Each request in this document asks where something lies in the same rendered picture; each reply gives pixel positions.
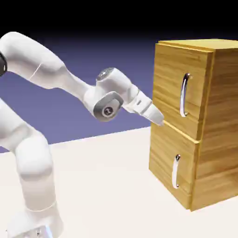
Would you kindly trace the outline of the small wooden cabinet door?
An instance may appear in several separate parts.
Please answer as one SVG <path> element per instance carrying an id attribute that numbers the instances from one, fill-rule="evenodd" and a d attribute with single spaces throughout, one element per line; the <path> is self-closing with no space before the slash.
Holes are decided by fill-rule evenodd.
<path id="1" fill-rule="evenodd" d="M 151 124 L 149 169 L 186 209 L 191 209 L 199 142 L 169 125 Z M 174 158 L 180 154 L 178 189 L 172 186 Z"/>

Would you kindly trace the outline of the large wooden cabinet door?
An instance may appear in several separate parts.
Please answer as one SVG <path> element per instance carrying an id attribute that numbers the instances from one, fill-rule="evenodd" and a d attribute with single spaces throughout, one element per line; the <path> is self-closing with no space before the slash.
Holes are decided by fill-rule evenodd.
<path id="1" fill-rule="evenodd" d="M 153 102 L 166 122 L 194 140 L 202 137 L 213 51 L 205 48 L 155 45 Z M 186 117 L 179 113 L 183 77 L 190 73 L 185 96 Z"/>

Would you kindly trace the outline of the light wood cabinet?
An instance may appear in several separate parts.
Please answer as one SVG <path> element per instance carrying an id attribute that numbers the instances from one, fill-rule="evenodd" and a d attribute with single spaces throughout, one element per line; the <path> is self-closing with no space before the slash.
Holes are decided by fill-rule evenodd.
<path id="1" fill-rule="evenodd" d="M 238 196 L 238 41 L 200 39 L 159 42 L 213 51 L 202 137 L 197 140 L 198 160 L 189 210 L 195 211 Z M 165 120 L 164 125 L 178 130 Z"/>

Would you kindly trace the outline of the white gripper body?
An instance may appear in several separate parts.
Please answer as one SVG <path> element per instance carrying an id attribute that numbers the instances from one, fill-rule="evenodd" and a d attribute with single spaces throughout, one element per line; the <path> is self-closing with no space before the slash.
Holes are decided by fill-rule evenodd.
<path id="1" fill-rule="evenodd" d="M 150 104 L 148 108 L 141 113 L 141 116 L 158 126 L 164 125 L 164 115 L 154 104 Z"/>

